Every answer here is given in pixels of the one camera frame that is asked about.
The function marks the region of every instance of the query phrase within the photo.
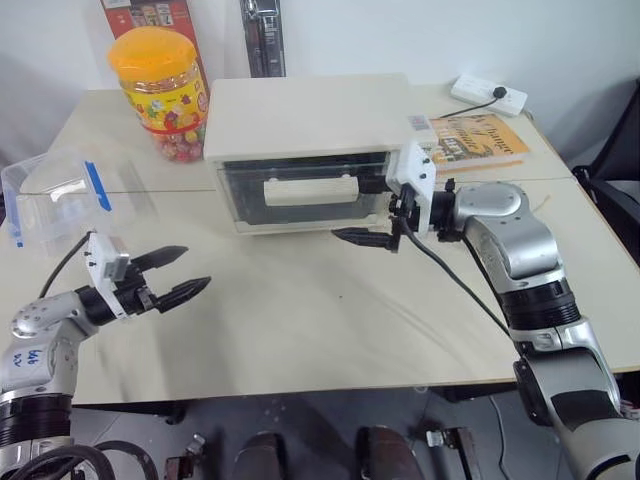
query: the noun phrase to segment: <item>red poster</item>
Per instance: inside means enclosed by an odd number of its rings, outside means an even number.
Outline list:
[[[198,49],[196,32],[191,23],[191,15],[186,0],[164,0],[154,2],[149,0],[102,0],[102,6],[107,16],[107,21],[113,32],[113,36],[118,38],[132,28],[156,25],[170,28],[185,35],[193,42],[198,52],[198,65],[208,86],[204,73],[202,57]]]

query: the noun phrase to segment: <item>black chair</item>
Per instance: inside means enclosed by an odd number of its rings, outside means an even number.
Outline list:
[[[602,151],[572,172],[640,266],[640,80]]]

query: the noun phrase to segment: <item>robotic arm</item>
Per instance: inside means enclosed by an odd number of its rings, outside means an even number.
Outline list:
[[[531,213],[526,193],[504,183],[454,193],[452,181],[434,193],[435,167],[417,144],[390,162],[386,180],[394,192],[392,234],[361,228],[334,233],[397,251],[401,235],[424,231],[426,218],[440,241],[464,241],[520,354],[514,371],[529,417],[554,427],[576,479],[638,478],[640,424],[620,415],[613,375],[578,310],[553,235]]]
[[[73,444],[69,414],[80,343],[116,318],[151,309],[164,313],[202,291],[198,278],[156,296],[143,272],[187,251],[169,246],[130,260],[119,240],[91,233],[85,252],[94,286],[40,298],[11,322],[13,341],[2,359],[0,478],[43,453]]]

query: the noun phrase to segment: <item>yellow book cover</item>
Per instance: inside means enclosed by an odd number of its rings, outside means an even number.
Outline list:
[[[433,161],[439,171],[475,170],[522,163],[527,145],[497,115],[435,118]]]

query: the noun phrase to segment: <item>dark floor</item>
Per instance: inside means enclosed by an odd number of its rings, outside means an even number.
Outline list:
[[[504,470],[498,416],[504,425]],[[471,430],[484,480],[571,479],[550,429],[533,425],[516,392],[448,403],[426,389],[336,391],[250,396],[194,402],[182,423],[169,426],[152,415],[75,409],[72,434],[80,444],[128,440],[145,448],[159,473],[167,457],[181,454],[194,432],[208,441],[207,458],[195,479],[229,479],[233,459],[253,434],[280,432],[286,442],[292,480],[351,480],[354,441],[361,426],[386,425],[406,436],[426,480],[464,479],[457,453],[429,449],[425,426]],[[112,456],[117,477],[142,478],[136,463]]]

